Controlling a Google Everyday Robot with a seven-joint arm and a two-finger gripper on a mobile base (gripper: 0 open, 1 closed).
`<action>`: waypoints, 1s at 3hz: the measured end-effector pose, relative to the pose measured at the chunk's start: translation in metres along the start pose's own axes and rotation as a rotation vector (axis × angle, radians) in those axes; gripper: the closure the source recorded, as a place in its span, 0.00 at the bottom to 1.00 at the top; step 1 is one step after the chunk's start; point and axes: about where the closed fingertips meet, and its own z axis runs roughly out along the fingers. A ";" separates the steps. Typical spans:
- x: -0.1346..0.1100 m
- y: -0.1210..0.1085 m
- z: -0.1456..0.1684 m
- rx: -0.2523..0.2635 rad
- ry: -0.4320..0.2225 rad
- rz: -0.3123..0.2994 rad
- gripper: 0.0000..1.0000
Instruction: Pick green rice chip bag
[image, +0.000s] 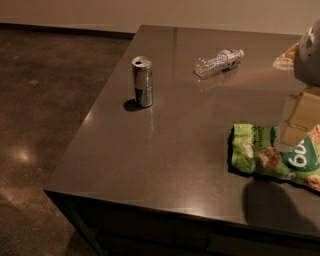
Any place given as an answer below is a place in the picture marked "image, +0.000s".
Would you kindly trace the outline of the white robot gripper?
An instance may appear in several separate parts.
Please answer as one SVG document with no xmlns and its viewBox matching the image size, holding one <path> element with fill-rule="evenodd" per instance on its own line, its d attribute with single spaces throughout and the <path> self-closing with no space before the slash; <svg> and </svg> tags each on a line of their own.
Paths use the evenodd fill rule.
<svg viewBox="0 0 320 256">
<path fill-rule="evenodd" d="M 311 86 L 288 97 L 274 141 L 275 148 L 282 152 L 295 148 L 320 123 L 320 18 L 299 41 L 294 74 Z"/>
</svg>

